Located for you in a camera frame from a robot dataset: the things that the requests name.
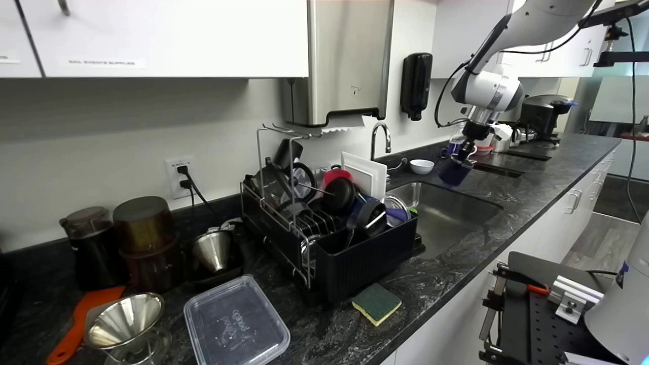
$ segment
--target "black granite countertop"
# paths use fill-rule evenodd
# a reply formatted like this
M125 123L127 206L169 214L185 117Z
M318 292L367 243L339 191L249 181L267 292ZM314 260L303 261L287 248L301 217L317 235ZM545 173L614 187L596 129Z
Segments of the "black granite countertop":
M275 261L255 246L246 246L243 273L254 275L291 328L291 348L275 364L381 364L617 145L610 139L567 136L558 150L549 152L548 163L505 154L488 159L497 166L524 171L519 179L473 171L455 191L497 204L504 211L481 233L467 235L447 254L414 255L379 280L401 299L404 306L378 328L349 302L307 306ZM548 146L540 145L526 148L548 152ZM439 152L441 146L430 146L404 156L436 159ZM391 173L391 187L409 181L445 187L439 169L428 177ZM70 316L82 299L73 283L73 257L65 242L59 242L13 254L11 261L22 295L11 337L0 348L0 359L2 364L43 364L70 326ZM188 280L165 295L161 328L172 334L165 364L195 364L183 305L218 280ZM73 359L73 364L99 361L102 355L90 350L82 350Z

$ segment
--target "electrical outlet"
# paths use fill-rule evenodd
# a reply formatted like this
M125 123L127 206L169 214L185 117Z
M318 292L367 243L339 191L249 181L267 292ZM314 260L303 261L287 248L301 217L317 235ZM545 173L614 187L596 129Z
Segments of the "electrical outlet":
M171 198L174 198L174 199L188 198L188 188L180 187L180 181L187 181L187 177L178 173L178 166L187 166L191 177L197 179L195 156L185 154L185 156L165 159L165 166L166 166L166 181L171 187Z

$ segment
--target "green sponge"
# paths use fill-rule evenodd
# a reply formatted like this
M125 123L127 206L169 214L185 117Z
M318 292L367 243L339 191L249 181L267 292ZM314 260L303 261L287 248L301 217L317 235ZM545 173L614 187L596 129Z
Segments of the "green sponge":
M401 306L401 300L395 295L388 292L384 286L371 285L356 299L352 299L352 305L371 324L379 326Z

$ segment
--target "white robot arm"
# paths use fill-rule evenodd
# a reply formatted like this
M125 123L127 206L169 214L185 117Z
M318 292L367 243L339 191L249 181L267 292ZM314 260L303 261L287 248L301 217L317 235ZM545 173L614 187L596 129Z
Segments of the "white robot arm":
M601 0L526 0L522 9L505 15L481 49L455 80L453 97L458 104L474 105L467 121L469 143L488 136L488 123L499 112L512 109L524 97L515 77L484 71L496 54L522 45L545 45L571 33Z

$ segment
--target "backsplash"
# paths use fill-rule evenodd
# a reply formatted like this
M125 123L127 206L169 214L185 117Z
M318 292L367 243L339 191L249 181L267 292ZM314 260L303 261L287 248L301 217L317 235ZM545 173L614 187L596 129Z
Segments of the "backsplash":
M395 3L389 99L386 123L394 152L439 143L433 108L443 82L430 88L423 123L400 113L401 59L433 49L435 3ZM527 93L555 92L555 80L527 82ZM443 121L458 115L450 97ZM258 171L255 131L280 123L274 80L61 80L0 82L0 250L15 252L63 237L59 220L90 206L161 195L172 209L165 159L193 154L207 199L238 193ZM339 160L341 150L369 156L369 131L307 145L307 163Z

